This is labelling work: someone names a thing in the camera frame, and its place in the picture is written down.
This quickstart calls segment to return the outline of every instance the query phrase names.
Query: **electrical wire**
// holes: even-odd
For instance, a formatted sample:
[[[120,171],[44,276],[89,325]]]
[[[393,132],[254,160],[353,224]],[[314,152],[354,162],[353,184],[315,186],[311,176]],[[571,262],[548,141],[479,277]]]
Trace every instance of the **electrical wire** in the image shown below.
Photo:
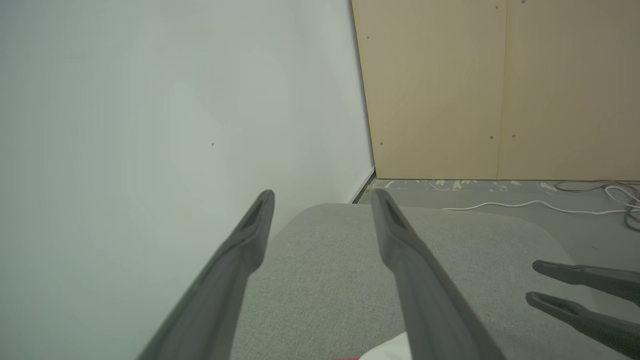
[[[622,201],[616,199],[613,195],[611,195],[611,193],[609,192],[609,189],[616,189],[616,190],[620,190],[621,192],[627,194],[628,197],[630,197],[631,199],[634,199],[635,201],[639,201],[640,199],[638,199],[637,197],[631,195],[628,191],[626,191],[623,188],[619,188],[617,186],[607,186],[606,188],[604,188],[604,192],[612,199],[615,200],[619,203],[622,203]],[[640,206],[636,206],[636,205],[631,205],[631,204],[625,204],[625,206],[628,206],[630,208],[634,208],[634,209],[640,209]]]
[[[588,188],[588,189],[567,189],[567,188],[561,188],[559,186],[560,184],[564,184],[564,183],[605,183],[605,184],[604,185],[600,185],[600,186],[596,186],[596,187],[593,187],[593,188]],[[581,193],[581,192],[590,192],[590,191],[597,190],[597,189],[603,189],[605,194],[607,194],[608,197],[610,197],[611,199],[615,200],[616,202],[620,202],[620,203],[622,203],[622,201],[616,199],[613,195],[611,195],[611,193],[609,192],[609,189],[614,189],[614,190],[621,191],[626,196],[628,196],[629,199],[631,199],[628,203],[625,203],[626,209],[624,209],[624,210],[608,210],[608,211],[600,211],[600,212],[586,211],[586,210],[565,210],[565,209],[557,208],[557,207],[555,207],[553,205],[547,204],[546,202],[541,201],[541,200],[533,200],[533,201],[525,202],[523,204],[514,204],[514,205],[512,205],[512,204],[501,204],[499,202],[484,202],[484,203],[482,203],[480,205],[471,206],[469,208],[444,208],[443,210],[455,210],[455,211],[473,210],[473,209],[477,209],[477,208],[480,208],[480,207],[486,206],[486,205],[504,206],[506,208],[520,208],[522,206],[527,206],[527,205],[539,203],[539,204],[545,205],[546,207],[548,207],[550,209],[553,209],[553,210],[556,210],[556,211],[560,211],[562,213],[569,213],[569,214],[605,215],[605,214],[611,214],[611,213],[624,213],[623,222],[624,222],[625,226],[627,226],[629,229],[631,229],[633,231],[637,231],[637,232],[640,233],[640,228],[631,226],[631,224],[629,224],[629,222],[628,222],[628,220],[631,218],[634,221],[640,223],[640,219],[638,219],[635,216],[631,215],[631,213],[633,213],[633,212],[640,211],[640,206],[636,205],[638,202],[640,202],[640,191],[634,185],[640,185],[640,182],[637,182],[637,181],[615,181],[615,180],[589,180],[589,181],[566,180],[566,181],[559,181],[558,183],[556,183],[556,188],[558,190],[561,190],[561,191],[564,191],[564,192]],[[628,188],[635,195],[632,195],[630,192],[628,192],[624,188]]]
[[[627,210],[608,210],[608,211],[601,211],[601,212],[594,212],[594,211],[586,211],[586,210],[565,210],[565,209],[561,209],[561,208],[557,208],[553,205],[549,205],[546,202],[542,201],[542,200],[532,200],[529,202],[525,202],[523,204],[515,204],[515,205],[510,205],[510,204],[501,204],[499,202],[484,202],[480,205],[476,205],[476,206],[471,206],[470,208],[445,208],[443,210],[456,210],[456,211],[462,211],[462,210],[473,210],[473,209],[477,209],[480,208],[482,206],[485,205],[498,205],[498,206],[504,206],[506,208],[521,208],[522,206],[526,206],[526,205],[531,205],[531,204],[535,204],[535,203],[540,203],[545,205],[546,207],[556,210],[556,211],[560,211],[561,213],[567,213],[567,214],[591,214],[591,215],[605,215],[605,214],[613,214],[613,213],[624,213],[627,212]]]
[[[600,185],[600,186],[596,186],[594,188],[588,188],[588,189],[581,189],[581,190],[574,190],[574,189],[566,189],[566,188],[561,188],[559,185],[560,184],[564,184],[564,183],[605,183],[604,185]],[[603,189],[605,190],[605,193],[607,195],[611,195],[609,194],[609,192],[606,190],[608,187],[611,186],[616,186],[617,185],[623,186],[629,190],[631,190],[636,196],[631,197],[631,201],[628,203],[628,205],[632,205],[635,206],[636,203],[638,202],[638,199],[640,198],[640,191],[634,186],[634,185],[640,185],[640,182],[638,181],[615,181],[615,180],[590,180],[590,181],[585,181],[585,180],[567,180],[567,181],[559,181],[556,183],[556,189],[564,191],[564,192],[590,192],[592,190],[597,190],[597,189]],[[627,210],[625,211],[625,214],[623,215],[622,221],[625,224],[626,227],[628,227],[629,229],[639,232],[640,233],[640,228],[637,228],[635,226],[632,226],[629,223],[629,219],[631,218],[633,221],[635,222],[640,222],[640,219],[638,219],[637,217],[631,215],[632,212],[632,208],[630,206],[627,206]]]

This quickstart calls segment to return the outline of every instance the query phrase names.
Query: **wooden cabinet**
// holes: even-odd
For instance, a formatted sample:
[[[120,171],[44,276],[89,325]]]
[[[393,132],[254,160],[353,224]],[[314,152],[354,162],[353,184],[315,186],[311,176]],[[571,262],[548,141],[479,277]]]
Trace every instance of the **wooden cabinet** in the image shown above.
[[[352,3],[380,178],[640,179],[640,1]]]

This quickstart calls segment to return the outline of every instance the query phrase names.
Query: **gray cushion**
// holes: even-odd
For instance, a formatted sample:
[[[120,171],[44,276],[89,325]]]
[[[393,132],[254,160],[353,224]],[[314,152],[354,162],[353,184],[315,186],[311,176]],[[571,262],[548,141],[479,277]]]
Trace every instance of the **gray cushion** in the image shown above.
[[[612,350],[529,307],[528,291],[597,310],[587,289],[537,274],[571,257],[542,228],[482,213],[401,208],[508,359],[610,359]],[[359,357],[404,331],[371,207],[325,204],[296,216],[249,279],[233,360]]]

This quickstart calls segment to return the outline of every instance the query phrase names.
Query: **concrete floor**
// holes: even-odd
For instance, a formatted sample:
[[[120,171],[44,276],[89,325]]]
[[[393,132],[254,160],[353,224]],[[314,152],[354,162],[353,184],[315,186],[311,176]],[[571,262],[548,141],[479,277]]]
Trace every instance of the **concrete floor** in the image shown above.
[[[567,210],[606,211],[623,209],[602,190],[587,193],[560,192],[555,181],[453,181],[374,179],[359,204],[371,203],[371,188],[384,188],[399,206],[417,208],[467,208],[483,202],[521,204],[542,200]],[[586,188],[590,184],[565,184]],[[469,210],[506,215],[532,222],[547,230],[576,264],[640,272],[640,233],[627,229],[621,213],[608,215],[566,214],[542,204],[522,208],[483,206]],[[592,290],[599,312],[640,323],[640,308],[601,291]]]

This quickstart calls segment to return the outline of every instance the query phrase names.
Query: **baseboard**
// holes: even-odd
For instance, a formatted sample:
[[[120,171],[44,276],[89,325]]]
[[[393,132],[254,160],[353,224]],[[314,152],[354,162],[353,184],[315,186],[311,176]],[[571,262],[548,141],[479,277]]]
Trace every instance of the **baseboard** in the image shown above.
[[[358,197],[358,194],[363,190],[369,179],[373,175],[373,172],[376,171],[376,167],[371,167],[371,169],[367,172],[367,175],[362,178],[362,180],[358,183],[358,186],[353,189],[353,191],[349,194],[349,197],[344,201],[346,204],[352,204],[353,201]]]

